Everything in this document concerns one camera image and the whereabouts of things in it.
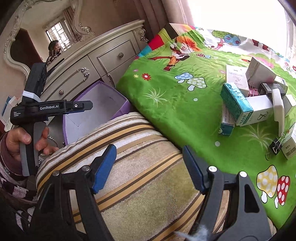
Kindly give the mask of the person's left hand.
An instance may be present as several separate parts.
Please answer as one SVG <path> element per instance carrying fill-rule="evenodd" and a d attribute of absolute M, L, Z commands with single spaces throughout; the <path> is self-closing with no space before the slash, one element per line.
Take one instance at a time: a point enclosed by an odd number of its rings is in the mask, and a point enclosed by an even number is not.
<path fill-rule="evenodd" d="M 51 146 L 47 137 L 49 134 L 49 128 L 45 127 L 41 134 L 40 139 L 35 144 L 35 150 L 42 152 L 46 156 L 56 152 L 59 148 Z M 8 155 L 12 159 L 9 163 L 16 162 L 17 164 L 21 161 L 20 157 L 20 143 L 28 145 L 32 141 L 31 136 L 23 128 L 15 128 L 10 130 L 6 137 L 6 148 L 8 150 Z"/>

